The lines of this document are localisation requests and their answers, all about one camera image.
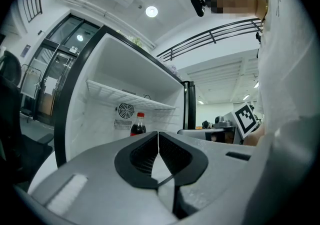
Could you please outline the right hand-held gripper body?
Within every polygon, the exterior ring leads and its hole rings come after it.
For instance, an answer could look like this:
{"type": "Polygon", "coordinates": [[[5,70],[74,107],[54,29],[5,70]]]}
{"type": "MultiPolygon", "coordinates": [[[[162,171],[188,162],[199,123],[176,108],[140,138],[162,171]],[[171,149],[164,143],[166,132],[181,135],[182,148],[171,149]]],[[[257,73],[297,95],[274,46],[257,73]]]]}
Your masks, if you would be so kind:
{"type": "Polygon", "coordinates": [[[223,116],[217,116],[214,122],[215,128],[224,129],[225,132],[233,132],[233,144],[243,144],[245,137],[254,131],[257,126],[258,121],[247,102],[223,116]]]}

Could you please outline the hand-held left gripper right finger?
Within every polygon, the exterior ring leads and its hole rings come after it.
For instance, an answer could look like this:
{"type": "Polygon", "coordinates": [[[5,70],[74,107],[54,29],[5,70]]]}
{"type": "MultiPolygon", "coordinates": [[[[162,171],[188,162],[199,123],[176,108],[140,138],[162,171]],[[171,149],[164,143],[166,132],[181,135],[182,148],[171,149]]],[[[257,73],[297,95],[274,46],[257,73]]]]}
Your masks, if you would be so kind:
{"type": "Polygon", "coordinates": [[[254,147],[159,132],[159,154],[173,182],[172,213],[186,218],[211,204],[244,169],[254,147]]]}

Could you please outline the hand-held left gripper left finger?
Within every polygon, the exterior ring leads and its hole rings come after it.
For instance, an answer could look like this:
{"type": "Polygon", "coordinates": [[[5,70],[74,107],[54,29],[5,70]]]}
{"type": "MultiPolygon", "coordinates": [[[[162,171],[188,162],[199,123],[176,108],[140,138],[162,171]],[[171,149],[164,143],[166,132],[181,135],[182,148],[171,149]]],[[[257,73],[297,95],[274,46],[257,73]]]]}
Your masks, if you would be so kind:
{"type": "Polygon", "coordinates": [[[171,225],[151,169],[158,134],[149,132],[90,148],[42,181],[29,204],[46,225],[171,225]]]}

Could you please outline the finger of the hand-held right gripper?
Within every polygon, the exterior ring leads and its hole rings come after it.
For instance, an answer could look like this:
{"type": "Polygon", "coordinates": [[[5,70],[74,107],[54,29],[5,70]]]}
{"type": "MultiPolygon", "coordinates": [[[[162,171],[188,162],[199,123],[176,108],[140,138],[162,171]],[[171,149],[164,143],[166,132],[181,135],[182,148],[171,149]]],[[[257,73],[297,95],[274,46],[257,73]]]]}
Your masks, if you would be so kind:
{"type": "Polygon", "coordinates": [[[212,129],[181,129],[177,132],[179,135],[188,136],[200,140],[210,142],[233,144],[235,140],[235,133],[233,130],[224,128],[212,129]]]}

